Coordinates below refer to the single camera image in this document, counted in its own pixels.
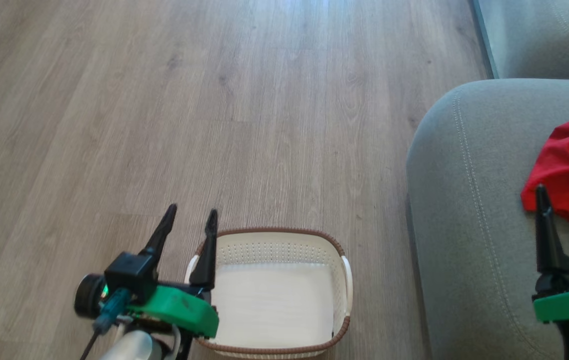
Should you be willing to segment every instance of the laundry basket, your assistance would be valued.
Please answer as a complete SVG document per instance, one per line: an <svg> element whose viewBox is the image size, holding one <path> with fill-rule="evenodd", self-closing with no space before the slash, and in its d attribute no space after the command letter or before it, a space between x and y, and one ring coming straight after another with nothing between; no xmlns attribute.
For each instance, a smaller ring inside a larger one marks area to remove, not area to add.
<svg viewBox="0 0 569 360"><path fill-rule="evenodd" d="M197 341L235 358L316 356L347 332L352 301L351 267L332 237L292 228L222 231L211 292L220 325L215 338Z"/></svg>

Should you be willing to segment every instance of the basket bottom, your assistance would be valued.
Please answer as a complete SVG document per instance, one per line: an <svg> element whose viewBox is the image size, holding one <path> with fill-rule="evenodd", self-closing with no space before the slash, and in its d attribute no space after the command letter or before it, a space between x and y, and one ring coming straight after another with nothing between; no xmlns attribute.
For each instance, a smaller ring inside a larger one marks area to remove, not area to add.
<svg viewBox="0 0 569 360"><path fill-rule="evenodd" d="M324 264L266 263L216 269L212 343L253 349L316 346L333 337L333 290Z"/></svg>

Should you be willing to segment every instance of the basket handle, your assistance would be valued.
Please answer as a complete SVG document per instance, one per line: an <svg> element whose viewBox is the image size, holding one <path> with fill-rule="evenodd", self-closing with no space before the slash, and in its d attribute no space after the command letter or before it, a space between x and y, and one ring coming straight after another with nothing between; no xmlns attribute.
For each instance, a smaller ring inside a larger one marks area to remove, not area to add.
<svg viewBox="0 0 569 360"><path fill-rule="evenodd" d="M344 278L346 282L346 314L344 316L351 316L351 305L354 303L354 277L351 274L351 265L347 257L342 255L342 270L344 270Z"/></svg>
<svg viewBox="0 0 569 360"><path fill-rule="evenodd" d="M191 261L189 261L189 265L186 267L186 275L184 275L184 284L189 284L189 277L191 273L194 272L194 268L196 264L198 264L198 259L200 259L199 255L193 255Z"/></svg>

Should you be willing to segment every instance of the gray fabric upholstery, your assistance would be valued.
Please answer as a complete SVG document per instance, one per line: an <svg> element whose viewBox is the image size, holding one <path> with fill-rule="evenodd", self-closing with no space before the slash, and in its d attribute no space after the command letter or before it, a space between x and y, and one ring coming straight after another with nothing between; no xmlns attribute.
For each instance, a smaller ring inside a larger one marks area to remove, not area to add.
<svg viewBox="0 0 569 360"><path fill-rule="evenodd" d="M533 216L520 191L554 127L569 80L462 85L426 114L406 164L426 322L435 360L561 359L536 322ZM569 254L569 224L558 220Z"/></svg>
<svg viewBox="0 0 569 360"><path fill-rule="evenodd" d="M496 78L569 79L569 0L477 0Z"/></svg>

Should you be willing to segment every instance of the wooden floor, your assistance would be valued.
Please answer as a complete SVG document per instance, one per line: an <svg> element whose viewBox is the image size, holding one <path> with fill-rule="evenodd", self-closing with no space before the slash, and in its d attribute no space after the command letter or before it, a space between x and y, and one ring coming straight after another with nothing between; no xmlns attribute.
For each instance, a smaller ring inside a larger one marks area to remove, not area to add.
<svg viewBox="0 0 569 360"><path fill-rule="evenodd" d="M355 296L319 358L427 358L406 152L485 76L467 0L0 0L0 360L78 359L76 285L172 202L161 278L213 207L221 228L322 230Z"/></svg>

